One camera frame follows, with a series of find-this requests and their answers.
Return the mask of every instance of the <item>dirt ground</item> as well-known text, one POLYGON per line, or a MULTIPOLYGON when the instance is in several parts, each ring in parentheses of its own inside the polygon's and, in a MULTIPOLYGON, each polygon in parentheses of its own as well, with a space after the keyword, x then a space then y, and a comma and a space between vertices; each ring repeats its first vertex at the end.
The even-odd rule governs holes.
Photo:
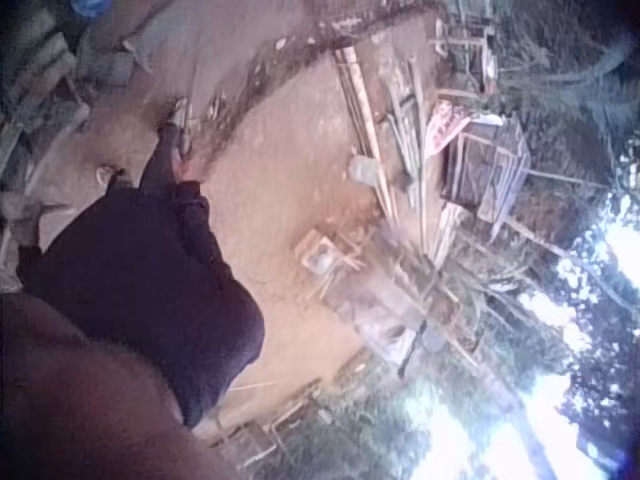
MULTIPOLYGON (((139 178, 157 141, 155 129, 189 89, 194 56, 200 62, 194 109, 202 112, 220 84, 233 82, 234 75, 246 80, 238 66, 246 70, 264 45, 291 38, 291 32, 308 45, 317 33, 310 17, 317 12, 300 0, 183 1, 192 12, 189 28, 177 29, 154 55, 153 75, 137 69, 126 90, 96 98, 85 129, 64 142, 43 176, 38 194, 44 200, 79 213, 102 194, 95 179, 102 163, 139 178)), ((96 38, 105 47, 116 45, 152 3, 114 2, 96 25, 96 38)), ((214 162, 203 185, 212 229, 234 274, 260 304, 267 331, 262 356, 222 404, 225 427, 264 418, 305 384, 330 379, 362 347, 332 311, 300 300, 310 278, 291 252, 319 222, 352 222, 371 212, 369 189, 345 181, 357 142, 335 66, 321 56, 274 90, 242 119, 219 156, 211 155, 216 149, 206 134, 200 145, 198 160, 214 162), (268 385, 251 388, 259 383, 268 385)), ((43 245, 72 217, 45 218, 43 245)), ((197 433, 211 438, 216 430, 205 419, 197 433)))

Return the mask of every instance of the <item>blue object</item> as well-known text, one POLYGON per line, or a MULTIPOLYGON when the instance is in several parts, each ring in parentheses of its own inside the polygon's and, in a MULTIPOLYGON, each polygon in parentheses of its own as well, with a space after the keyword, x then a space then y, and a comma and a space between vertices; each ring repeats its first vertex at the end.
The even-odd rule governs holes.
POLYGON ((112 0, 71 0, 71 8, 81 17, 96 18, 111 6, 112 0))

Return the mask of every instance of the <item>dark pants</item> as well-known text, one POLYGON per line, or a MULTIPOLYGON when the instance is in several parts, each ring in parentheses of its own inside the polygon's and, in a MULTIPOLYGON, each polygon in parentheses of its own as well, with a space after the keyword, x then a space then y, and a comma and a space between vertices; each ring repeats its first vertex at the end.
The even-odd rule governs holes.
MULTIPOLYGON (((171 152, 179 147, 180 129, 173 124, 166 124, 158 131, 158 144, 151 154, 151 158, 142 172, 140 186, 145 193, 157 194, 166 191, 167 187, 175 185, 171 165, 171 152)), ((107 193, 120 188, 131 188, 133 182, 125 169, 118 170, 109 180, 107 193)))

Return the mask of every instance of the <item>dark shirt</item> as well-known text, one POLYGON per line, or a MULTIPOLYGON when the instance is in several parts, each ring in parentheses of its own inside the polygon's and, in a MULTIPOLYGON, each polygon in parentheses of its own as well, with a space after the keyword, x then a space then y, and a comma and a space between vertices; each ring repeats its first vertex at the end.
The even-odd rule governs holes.
POLYGON ((209 229, 199 186, 164 195, 110 192, 42 255, 22 250, 30 293, 95 339, 147 358, 171 386, 188 427, 260 354, 264 320, 233 278, 209 229))

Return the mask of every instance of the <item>skin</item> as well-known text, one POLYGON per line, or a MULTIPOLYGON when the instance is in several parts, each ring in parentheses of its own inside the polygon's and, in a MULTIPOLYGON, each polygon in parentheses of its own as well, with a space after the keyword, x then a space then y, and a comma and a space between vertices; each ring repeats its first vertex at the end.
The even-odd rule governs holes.
POLYGON ((239 478, 182 426, 142 359, 89 341, 35 297, 1 300, 3 431, 23 465, 78 480, 239 478))

